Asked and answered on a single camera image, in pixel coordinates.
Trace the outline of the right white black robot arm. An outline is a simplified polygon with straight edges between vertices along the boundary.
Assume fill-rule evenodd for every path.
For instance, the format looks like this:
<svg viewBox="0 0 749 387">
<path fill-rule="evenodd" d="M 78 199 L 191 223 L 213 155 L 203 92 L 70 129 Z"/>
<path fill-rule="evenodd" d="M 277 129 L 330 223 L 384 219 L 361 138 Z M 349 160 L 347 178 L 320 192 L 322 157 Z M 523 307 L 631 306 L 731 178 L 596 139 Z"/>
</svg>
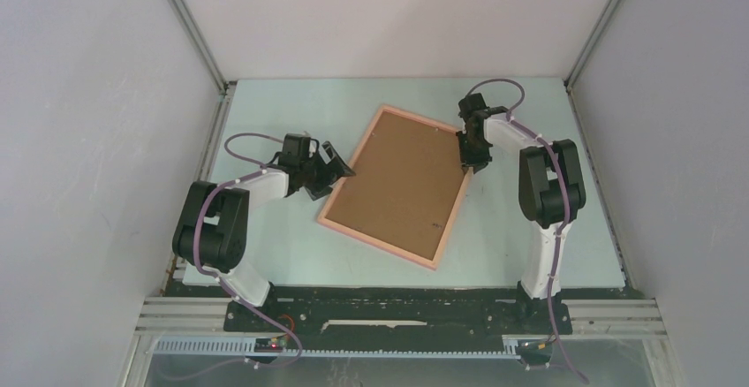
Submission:
<svg viewBox="0 0 749 387">
<path fill-rule="evenodd" d="M 499 147 L 518 160 L 518 203 L 534 224 L 532 245 L 520 285 L 529 298 L 513 309 L 517 326 L 536 332 L 549 320 L 541 301 L 558 294 L 564 242 L 578 212 L 585 207 L 586 189 L 577 146 L 572 140 L 548 142 L 522 125 L 503 106 L 489 107 L 481 94 L 458 102 L 464 127 L 457 133 L 461 166 L 480 171 Z"/>
</svg>

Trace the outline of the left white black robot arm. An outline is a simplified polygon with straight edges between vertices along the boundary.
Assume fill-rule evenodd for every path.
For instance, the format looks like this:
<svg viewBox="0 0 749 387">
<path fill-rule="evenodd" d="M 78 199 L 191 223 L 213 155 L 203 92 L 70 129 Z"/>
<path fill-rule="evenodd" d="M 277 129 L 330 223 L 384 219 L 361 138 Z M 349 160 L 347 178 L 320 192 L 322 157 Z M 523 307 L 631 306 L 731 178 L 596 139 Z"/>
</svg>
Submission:
<svg viewBox="0 0 749 387">
<path fill-rule="evenodd" d="M 172 239 L 173 254 L 247 305 L 246 320 L 262 331 L 276 326 L 279 307 L 268 300 L 270 281 L 244 260 L 250 215 L 300 190 L 319 200 L 356 174 L 328 141 L 288 133 L 279 143 L 268 162 L 256 162 L 255 172 L 219 184 L 192 182 Z"/>
</svg>

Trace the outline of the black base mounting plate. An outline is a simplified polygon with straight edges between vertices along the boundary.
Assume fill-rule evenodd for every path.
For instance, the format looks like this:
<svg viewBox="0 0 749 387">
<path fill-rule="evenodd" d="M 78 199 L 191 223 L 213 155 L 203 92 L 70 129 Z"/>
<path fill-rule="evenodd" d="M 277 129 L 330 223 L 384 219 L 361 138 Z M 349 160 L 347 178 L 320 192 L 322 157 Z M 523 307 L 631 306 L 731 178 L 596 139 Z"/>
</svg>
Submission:
<svg viewBox="0 0 749 387">
<path fill-rule="evenodd" d="M 276 286 L 260 308 L 231 302 L 226 332 L 289 328 L 312 352 L 498 353 L 504 340 L 572 333 L 568 307 L 520 288 L 417 289 Z"/>
</svg>

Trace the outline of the right aluminium corner post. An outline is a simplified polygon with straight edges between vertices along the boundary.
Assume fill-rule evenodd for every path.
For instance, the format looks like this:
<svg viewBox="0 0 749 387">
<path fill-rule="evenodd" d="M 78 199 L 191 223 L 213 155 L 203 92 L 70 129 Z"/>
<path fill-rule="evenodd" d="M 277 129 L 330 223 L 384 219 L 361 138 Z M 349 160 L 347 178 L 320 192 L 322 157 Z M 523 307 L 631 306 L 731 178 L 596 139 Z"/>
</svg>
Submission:
<svg viewBox="0 0 749 387">
<path fill-rule="evenodd" d="M 595 52 L 610 23 L 615 18 L 617 11 L 623 1 L 624 0 L 607 0 L 605 5 L 603 6 L 601 14 L 595 21 L 590 35 L 586 38 L 581 51 L 576 57 L 574 64 L 572 65 L 567 77 L 564 80 L 564 85 L 568 93 L 570 93 L 574 89 L 580 76 L 586 69 L 588 61 Z"/>
</svg>

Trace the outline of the aluminium corner post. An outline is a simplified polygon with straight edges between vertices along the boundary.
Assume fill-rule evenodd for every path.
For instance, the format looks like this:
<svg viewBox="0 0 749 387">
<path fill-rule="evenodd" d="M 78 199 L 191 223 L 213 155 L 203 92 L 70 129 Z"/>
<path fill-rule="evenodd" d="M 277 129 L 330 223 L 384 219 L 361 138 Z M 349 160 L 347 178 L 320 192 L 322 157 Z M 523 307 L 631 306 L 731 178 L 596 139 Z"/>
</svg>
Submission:
<svg viewBox="0 0 749 387">
<path fill-rule="evenodd" d="M 615 18 L 617 11 L 623 1 L 624 0 L 607 0 L 605 5 L 603 6 L 601 14 L 595 21 L 590 35 L 586 38 L 581 51 L 576 57 L 574 64 L 572 65 L 567 77 L 564 80 L 564 85 L 568 93 L 570 93 L 574 89 L 580 76 L 586 69 L 588 61 L 595 52 L 610 23 Z"/>
<path fill-rule="evenodd" d="M 208 42 L 200 30 L 197 20 L 193 16 L 187 1 L 168 0 L 168 2 L 188 40 L 198 53 L 204 68 L 208 71 L 213 84 L 216 86 L 219 93 L 224 95 L 228 89 L 229 81 L 224 77 L 222 71 L 219 69 L 216 58 L 208 46 Z"/>
</svg>

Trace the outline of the aluminium rail front beam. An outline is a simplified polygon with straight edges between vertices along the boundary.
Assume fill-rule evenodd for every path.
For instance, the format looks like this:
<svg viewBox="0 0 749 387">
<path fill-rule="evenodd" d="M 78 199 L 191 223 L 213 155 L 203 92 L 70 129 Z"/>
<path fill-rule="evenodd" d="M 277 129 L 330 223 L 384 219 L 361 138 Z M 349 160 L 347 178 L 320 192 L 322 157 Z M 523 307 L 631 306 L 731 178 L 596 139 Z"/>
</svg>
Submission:
<svg viewBox="0 0 749 387">
<path fill-rule="evenodd" d="M 248 337 L 259 331 L 223 329 L 226 298 L 150 297 L 145 299 L 134 333 L 140 336 Z M 667 337 L 654 300 L 567 300 L 570 339 L 660 340 Z"/>
</svg>

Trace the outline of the left aluminium corner post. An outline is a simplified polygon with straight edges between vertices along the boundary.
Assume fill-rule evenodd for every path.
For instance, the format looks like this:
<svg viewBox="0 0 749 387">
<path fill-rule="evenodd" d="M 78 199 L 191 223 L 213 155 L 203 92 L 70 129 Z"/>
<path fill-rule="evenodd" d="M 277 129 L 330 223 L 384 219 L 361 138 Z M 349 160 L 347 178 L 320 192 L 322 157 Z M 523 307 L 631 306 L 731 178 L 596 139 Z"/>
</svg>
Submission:
<svg viewBox="0 0 749 387">
<path fill-rule="evenodd" d="M 208 71 L 213 84 L 216 86 L 219 93 L 224 95 L 228 89 L 229 81 L 224 77 L 222 71 L 219 69 L 216 58 L 208 46 L 208 42 L 200 30 L 197 20 L 193 16 L 187 1 L 168 0 L 168 2 L 188 40 L 198 53 L 204 68 Z"/>
</svg>

